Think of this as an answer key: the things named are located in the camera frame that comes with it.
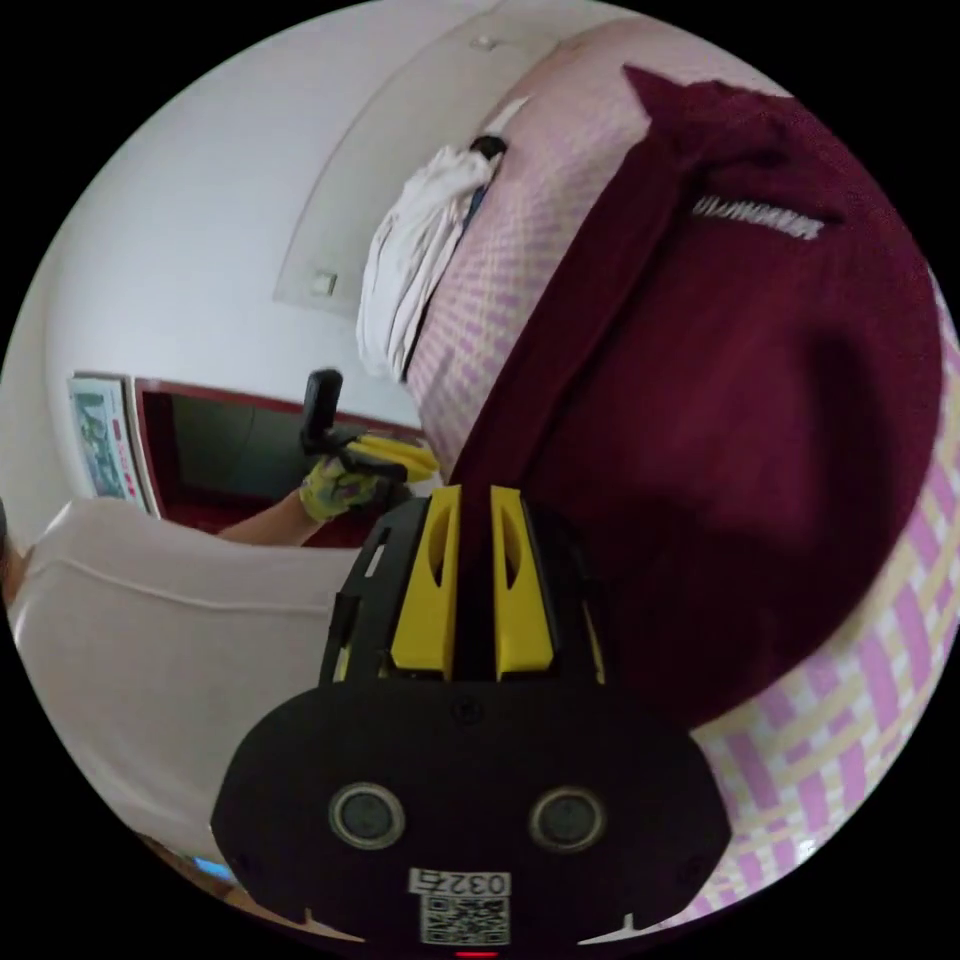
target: maroon hoodie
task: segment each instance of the maroon hoodie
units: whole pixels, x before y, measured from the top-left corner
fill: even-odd
[[[651,117],[451,482],[484,607],[490,484],[574,525],[618,677],[699,724],[823,643],[890,555],[941,388],[923,257],[799,103],[626,67]]]

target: qr code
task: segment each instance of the qr code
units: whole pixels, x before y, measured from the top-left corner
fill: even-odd
[[[421,897],[420,939],[453,947],[495,947],[510,942],[507,897]]]

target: white towel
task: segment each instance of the white towel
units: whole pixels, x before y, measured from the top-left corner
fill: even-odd
[[[513,101],[490,124],[499,132],[526,102]],[[403,379],[420,319],[453,256],[474,193],[500,158],[443,147],[404,185],[370,244],[363,272],[357,347],[367,373]]]

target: light switch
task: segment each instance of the light switch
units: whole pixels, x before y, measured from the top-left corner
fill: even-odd
[[[337,275],[327,270],[318,270],[313,276],[313,292],[320,297],[329,297],[337,283]]]

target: sticker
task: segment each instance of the sticker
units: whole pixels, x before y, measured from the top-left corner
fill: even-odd
[[[510,874],[410,871],[420,897],[420,942],[451,947],[510,943]]]
[[[465,897],[473,900],[510,896],[509,873],[447,873],[443,870],[410,871],[410,893],[421,896]]]

